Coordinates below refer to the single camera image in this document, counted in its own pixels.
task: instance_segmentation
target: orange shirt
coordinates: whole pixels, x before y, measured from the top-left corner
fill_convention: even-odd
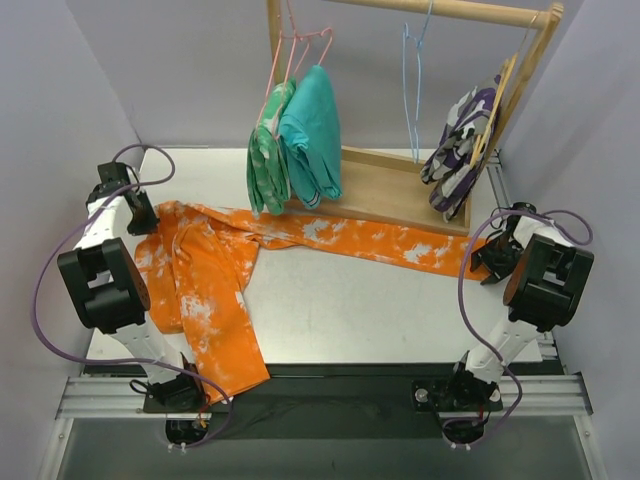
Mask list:
[[[263,213],[167,202],[158,232],[136,249],[162,333],[184,332],[198,371],[228,395],[269,378],[244,304],[260,246],[304,245],[428,273],[457,276],[467,237],[363,220]],[[486,272],[466,272],[481,280]],[[211,401],[221,396],[205,386]]]

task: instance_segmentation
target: gray wall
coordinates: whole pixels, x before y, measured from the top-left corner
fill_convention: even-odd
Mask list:
[[[635,479],[640,413],[640,52],[635,0],[587,0],[504,146],[512,197],[584,214],[596,263],[557,331],[582,370],[612,480]]]
[[[32,479],[66,377],[29,325],[37,270],[84,217],[108,161],[136,136],[63,0],[0,3],[0,465],[2,478]],[[39,302],[46,332],[76,353],[87,331],[57,272]]]
[[[498,0],[546,9],[550,0]],[[582,0],[565,0],[558,38]],[[264,0],[67,0],[96,58],[143,140],[171,145],[244,146],[270,70]],[[364,7],[293,1],[300,30],[330,25],[326,59],[344,143],[406,147],[402,26],[423,17]],[[494,74],[524,30],[434,17],[426,36],[421,132],[437,143],[446,112]],[[319,58],[321,46],[311,54]],[[415,88],[415,54],[409,83]]]

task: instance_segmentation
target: pink hanger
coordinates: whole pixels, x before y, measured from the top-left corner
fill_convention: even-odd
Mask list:
[[[300,35],[298,33],[298,29],[296,27],[296,23],[295,20],[293,18],[293,11],[291,9],[291,1],[287,0],[287,11],[289,12],[289,22],[291,23],[291,29],[293,30],[293,35],[291,36],[287,36],[287,35],[283,35],[283,29],[282,29],[282,18],[279,17],[279,21],[280,21],[280,35],[278,38],[278,46],[276,47],[276,53],[273,56],[273,63],[271,65],[271,74],[269,75],[269,83],[267,84],[267,91],[265,92],[264,95],[264,103],[262,104],[262,108],[260,109],[260,114],[258,115],[258,121],[256,122],[256,128],[258,127],[258,125],[260,124],[260,119],[262,118],[262,114],[264,113],[264,109],[267,106],[267,100],[269,99],[269,92],[271,91],[271,85],[273,84],[273,77],[275,75],[275,71],[276,71],[276,65],[278,63],[278,58],[280,56],[280,49],[282,47],[282,41],[283,40],[293,40],[293,45],[291,47],[291,53],[289,54],[289,61],[287,62],[287,70],[285,71],[284,74],[284,80],[283,83],[286,84],[287,81],[289,80],[289,74],[291,73],[291,64],[293,63],[293,57],[295,55],[295,50],[296,50],[296,45],[299,41],[306,41],[306,48],[304,49],[304,52],[302,52],[302,56],[300,57],[300,60],[298,60],[298,63],[296,64],[296,68],[293,71],[293,75],[296,75],[298,72],[298,69],[300,68],[300,65],[302,64],[302,61],[305,59],[305,57],[307,56],[307,53],[309,52],[309,48],[311,46],[311,39],[313,37],[324,37],[325,35],[329,35],[329,40],[327,41],[327,45],[324,48],[324,51],[322,52],[322,55],[320,56],[320,60],[318,61],[318,65],[322,64],[322,61],[324,60],[325,56],[327,55],[327,52],[329,51],[329,47],[331,47],[331,44],[333,43],[333,29],[331,27],[327,27],[324,30],[318,31],[318,32],[311,32],[311,33],[307,33],[304,35]],[[280,106],[278,107],[278,110],[276,111],[276,119],[278,118],[278,116],[280,115],[280,111],[282,110],[284,106],[284,95],[282,97]],[[277,129],[277,124],[273,126],[273,130],[275,131]],[[276,135],[274,137],[274,140],[277,140],[280,137],[280,135]]]

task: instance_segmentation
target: white table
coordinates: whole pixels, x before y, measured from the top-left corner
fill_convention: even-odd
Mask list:
[[[177,170],[167,184],[148,190],[153,204],[168,200],[250,209],[244,149],[170,149]],[[402,150],[393,153],[407,154]],[[429,152],[421,154],[426,158]],[[166,176],[167,160],[148,151],[141,176]],[[496,206],[487,174],[473,194],[472,231]],[[139,239],[124,234],[126,206],[116,232],[129,251]],[[476,345],[458,311],[456,279],[304,247],[260,250],[245,300],[266,363],[448,363]],[[465,284],[472,323],[488,334],[507,314],[504,284]],[[167,336],[189,358],[184,336]],[[118,342],[94,333],[89,358],[130,357]],[[540,362],[536,342],[517,361]]]

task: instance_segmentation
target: wire hanger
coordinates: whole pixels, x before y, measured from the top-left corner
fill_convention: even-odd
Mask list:
[[[418,121],[420,120],[420,96],[422,89],[422,46],[424,45],[424,35],[427,33],[427,26],[429,25],[429,19],[431,18],[431,9],[433,7],[433,0],[429,2],[429,10],[427,16],[424,19],[424,25],[422,26],[422,32],[420,38],[414,37],[409,34],[409,24],[404,24],[404,30],[402,35],[402,94],[404,97],[404,113],[407,117],[407,129],[409,130],[409,142],[411,145],[411,157],[413,163],[420,161],[420,135],[418,134]],[[416,44],[416,58],[418,59],[418,86],[416,92],[416,114],[415,122],[411,125],[409,120],[409,106],[407,103],[407,40],[413,40]]]
[[[507,88],[509,79],[511,78],[511,75],[513,74],[513,70],[516,66],[516,63],[518,62],[518,57],[520,56],[522,47],[527,41],[527,36],[529,35],[529,32],[531,31],[531,27],[533,26],[534,22],[538,18],[539,13],[540,12],[536,12],[535,16],[531,19],[531,23],[529,23],[529,27],[527,27],[527,31],[524,33],[524,38],[522,39],[522,42],[520,43],[518,50],[516,50],[516,53],[514,53],[511,58],[508,58],[507,60],[505,60],[505,62],[502,64],[502,68],[500,70],[500,83],[498,84],[498,87],[496,89],[496,96],[495,96],[495,99],[493,100],[493,108],[491,109],[491,114],[489,115],[489,121],[487,122],[487,126],[483,134],[478,135],[476,137],[476,140],[473,146],[473,152],[471,154],[471,161],[469,162],[470,168],[473,168],[475,166],[476,162],[480,159],[481,154],[487,153],[487,152],[483,152],[483,149],[487,144],[487,141],[489,140],[489,135],[491,134],[491,126],[493,125],[493,122],[498,113],[498,108],[500,106],[500,101],[502,100],[502,95],[504,94],[504,91]]]
[[[298,42],[306,42],[307,46],[304,49],[304,52],[302,52],[302,56],[300,57],[300,60],[298,60],[298,63],[296,64],[296,67],[293,71],[293,75],[296,75],[296,73],[298,72],[298,69],[300,68],[300,65],[302,64],[302,61],[305,59],[305,57],[307,56],[307,53],[309,52],[309,48],[311,47],[311,40],[313,39],[313,37],[320,37],[320,38],[324,38],[325,36],[329,36],[328,40],[327,40],[327,45],[324,48],[324,51],[322,52],[322,55],[320,56],[320,60],[318,60],[318,65],[322,64],[322,61],[324,60],[324,58],[327,55],[327,52],[329,51],[329,47],[331,47],[331,44],[333,43],[333,29],[331,27],[327,27],[324,30],[320,30],[317,32],[311,32],[311,33],[306,33],[306,34],[299,34],[298,33],[298,29],[296,27],[296,22],[294,20],[293,17],[293,11],[291,9],[291,0],[287,0],[287,12],[289,14],[289,23],[291,24],[291,30],[293,31],[292,35],[284,35],[283,31],[283,25],[282,25],[282,16],[278,15],[278,21],[280,23],[280,34],[278,36],[278,46],[276,47],[276,52],[273,56],[273,63],[271,65],[271,74],[269,75],[269,82],[267,83],[267,91],[265,92],[264,95],[264,103],[262,104],[262,108],[260,109],[260,114],[258,115],[258,120],[256,122],[256,128],[258,127],[258,125],[260,124],[260,119],[262,118],[262,114],[264,113],[264,109],[267,106],[267,101],[269,100],[269,93],[271,92],[271,85],[273,84],[274,80],[274,76],[275,76],[275,71],[276,71],[276,65],[278,64],[278,59],[280,56],[280,49],[282,48],[282,43],[284,40],[293,40],[293,45],[291,47],[291,52],[289,53],[289,60],[287,62],[287,70],[285,71],[285,75],[284,75],[284,80],[283,80],[283,84],[286,85],[286,83],[289,80],[289,75],[291,73],[291,65],[293,63],[293,59],[295,56],[295,51],[296,51],[296,46],[298,44]],[[272,128],[272,132],[277,131],[277,121],[278,118],[280,116],[280,112],[282,110],[284,106],[284,95],[282,96],[282,99],[280,101],[280,106],[278,107],[278,110],[276,111],[276,115],[274,117],[274,125]],[[274,139],[277,140],[280,137],[280,134],[275,135]]]

